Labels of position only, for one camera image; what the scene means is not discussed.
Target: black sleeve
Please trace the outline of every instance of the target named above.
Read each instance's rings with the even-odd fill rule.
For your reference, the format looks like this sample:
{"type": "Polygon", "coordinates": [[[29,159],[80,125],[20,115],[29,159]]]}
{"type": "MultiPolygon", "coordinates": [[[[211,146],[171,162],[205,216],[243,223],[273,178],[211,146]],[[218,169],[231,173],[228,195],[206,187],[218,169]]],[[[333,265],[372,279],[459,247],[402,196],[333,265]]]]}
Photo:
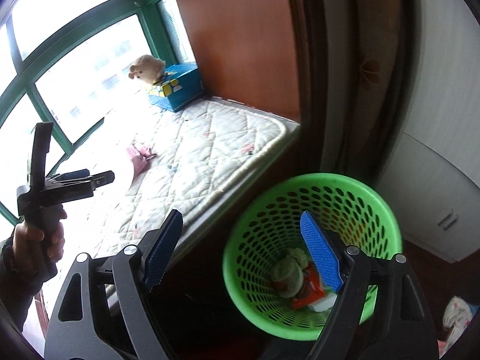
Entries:
{"type": "Polygon", "coordinates": [[[42,283],[31,283],[12,266],[13,239],[10,237],[0,242],[0,298],[17,327],[22,331],[33,296],[40,291],[42,283]]]}

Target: cardboard box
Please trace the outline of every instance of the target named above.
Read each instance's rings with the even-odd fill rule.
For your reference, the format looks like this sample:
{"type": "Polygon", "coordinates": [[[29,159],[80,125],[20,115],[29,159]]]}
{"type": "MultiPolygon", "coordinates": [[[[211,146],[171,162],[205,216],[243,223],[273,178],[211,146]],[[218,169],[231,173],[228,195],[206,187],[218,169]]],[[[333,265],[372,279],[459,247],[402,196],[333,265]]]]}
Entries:
{"type": "Polygon", "coordinates": [[[197,64],[174,64],[165,74],[162,81],[147,88],[150,104],[177,112],[203,94],[197,64]]]}

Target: blue gripper pad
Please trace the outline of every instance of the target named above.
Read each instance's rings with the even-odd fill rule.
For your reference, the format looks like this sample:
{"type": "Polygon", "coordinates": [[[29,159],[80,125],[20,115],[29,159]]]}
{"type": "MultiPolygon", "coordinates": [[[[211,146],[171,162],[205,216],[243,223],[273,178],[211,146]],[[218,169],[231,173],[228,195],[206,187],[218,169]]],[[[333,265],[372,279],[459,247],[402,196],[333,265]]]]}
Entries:
{"type": "Polygon", "coordinates": [[[316,220],[308,211],[300,218],[300,232],[325,284],[338,293],[343,286],[340,263],[316,220]]]}
{"type": "Polygon", "coordinates": [[[182,235],[182,229],[182,214],[177,210],[172,210],[162,227],[157,230],[160,232],[159,236],[155,237],[152,244],[147,247],[142,282],[148,291],[162,281],[170,257],[182,235]]]}

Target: plush toy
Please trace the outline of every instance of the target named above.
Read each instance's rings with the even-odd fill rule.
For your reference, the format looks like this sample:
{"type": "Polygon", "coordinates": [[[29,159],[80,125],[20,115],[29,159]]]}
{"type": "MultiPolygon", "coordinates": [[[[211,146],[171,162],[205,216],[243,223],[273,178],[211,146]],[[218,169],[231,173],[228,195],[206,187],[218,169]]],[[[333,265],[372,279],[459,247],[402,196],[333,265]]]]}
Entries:
{"type": "Polygon", "coordinates": [[[154,84],[160,81],[165,75],[165,62],[152,55],[143,55],[135,59],[130,66],[128,78],[143,81],[147,84],[154,84]]]}

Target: green laundry basket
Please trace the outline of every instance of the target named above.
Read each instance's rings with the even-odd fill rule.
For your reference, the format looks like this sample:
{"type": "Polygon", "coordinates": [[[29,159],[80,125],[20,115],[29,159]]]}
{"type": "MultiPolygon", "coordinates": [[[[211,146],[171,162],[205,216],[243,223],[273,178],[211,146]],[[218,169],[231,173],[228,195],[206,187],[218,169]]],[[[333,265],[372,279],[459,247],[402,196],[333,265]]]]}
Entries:
{"type": "MultiPolygon", "coordinates": [[[[286,249],[306,250],[300,215],[309,210],[322,227],[340,234],[369,256],[390,259],[402,251],[397,221],[371,188],[342,175],[301,175],[258,197],[236,223],[223,257],[223,278],[230,297],[258,328],[290,340],[316,340],[328,311],[293,310],[270,286],[273,265],[286,249]]],[[[374,312],[376,286],[365,300],[361,322],[374,312]]]]}

